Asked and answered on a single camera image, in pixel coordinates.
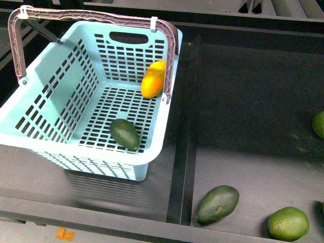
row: basket handle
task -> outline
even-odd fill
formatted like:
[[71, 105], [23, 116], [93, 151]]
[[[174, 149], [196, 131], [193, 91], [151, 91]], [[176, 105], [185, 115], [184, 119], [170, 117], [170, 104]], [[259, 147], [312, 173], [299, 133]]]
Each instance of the basket handle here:
[[151, 29], [152, 32], [160, 30], [165, 35], [168, 43], [168, 53], [166, 59], [167, 66], [163, 93], [167, 95], [167, 104], [169, 103], [174, 57], [175, 54], [178, 54], [179, 44], [178, 30], [171, 23], [164, 20], [159, 20], [155, 17], [152, 17], [151, 19], [122, 16], [89, 10], [54, 10], [34, 8], [32, 6], [22, 6], [21, 8], [16, 9], [11, 13], [8, 21], [10, 45], [18, 81], [27, 75], [20, 27], [23, 19], [29, 18], [48, 20], [88, 20], [103, 23], [112, 23], [121, 26], [148, 28]]

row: basket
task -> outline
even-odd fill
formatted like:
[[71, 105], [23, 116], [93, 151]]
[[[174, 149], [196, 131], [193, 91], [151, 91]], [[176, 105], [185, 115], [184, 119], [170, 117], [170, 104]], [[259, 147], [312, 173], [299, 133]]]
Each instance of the basket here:
[[[22, 19], [52, 40], [25, 68]], [[79, 20], [61, 39], [36, 19]], [[27, 148], [68, 170], [142, 181], [160, 153], [177, 70], [182, 33], [157, 18], [24, 6], [9, 18], [19, 88], [0, 109], [0, 143]], [[113, 38], [144, 35], [140, 44]], [[147, 67], [166, 60], [163, 93], [141, 95]], [[132, 122], [140, 147], [128, 151], [109, 133], [116, 118]]]

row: basket slot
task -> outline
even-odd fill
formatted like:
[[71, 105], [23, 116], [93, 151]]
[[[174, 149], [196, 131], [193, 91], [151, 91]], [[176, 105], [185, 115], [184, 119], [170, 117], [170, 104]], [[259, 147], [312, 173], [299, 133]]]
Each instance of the basket slot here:
[[145, 47], [111, 42], [108, 36], [94, 34], [107, 80], [141, 83], [150, 64], [166, 59], [167, 46], [163, 36], [149, 41]]
[[[127, 153], [143, 153], [149, 148], [154, 129], [156, 98], [145, 99], [139, 90], [106, 87], [87, 122], [79, 145]], [[140, 136], [137, 151], [119, 146], [110, 136], [110, 123], [116, 118], [132, 122]]]
[[[71, 82], [74, 78], [71, 71], [76, 66], [83, 75], [73, 90], [63, 83]], [[77, 42], [47, 82], [44, 82], [44, 73], [38, 71], [42, 87], [15, 128], [27, 137], [67, 143], [99, 83], [83, 40]], [[62, 90], [70, 92], [70, 98], [64, 98]], [[62, 108], [53, 105], [61, 100], [67, 100]]]

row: black surface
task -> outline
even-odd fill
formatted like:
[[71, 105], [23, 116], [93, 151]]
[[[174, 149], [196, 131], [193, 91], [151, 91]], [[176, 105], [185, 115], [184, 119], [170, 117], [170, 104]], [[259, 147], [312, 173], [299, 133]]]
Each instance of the black surface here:
[[53, 2], [52, 0], [24, 0], [25, 5], [31, 5], [35, 8], [52, 8]]
[[[186, 43], [164, 150], [149, 166], [148, 180], [65, 172], [31, 152], [1, 146], [1, 215], [151, 242], [270, 242], [267, 217], [292, 204], [311, 217], [311, 233], [300, 242], [319, 242], [323, 149], [309, 122], [324, 98], [323, 35], [178, 27]], [[189, 58], [198, 34], [202, 45], [193, 56], [201, 64]], [[28, 57], [41, 51], [39, 38]], [[196, 204], [220, 183], [239, 189], [239, 208], [201, 229]], [[256, 220], [249, 225], [251, 215]]]

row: lime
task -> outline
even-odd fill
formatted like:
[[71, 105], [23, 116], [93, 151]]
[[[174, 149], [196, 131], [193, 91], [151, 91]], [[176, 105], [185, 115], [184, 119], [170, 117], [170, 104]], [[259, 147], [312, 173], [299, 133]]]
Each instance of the lime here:
[[314, 132], [322, 139], [324, 139], [324, 111], [318, 113], [312, 122]]
[[286, 207], [270, 216], [268, 229], [273, 238], [292, 242], [307, 234], [309, 222], [303, 211]]

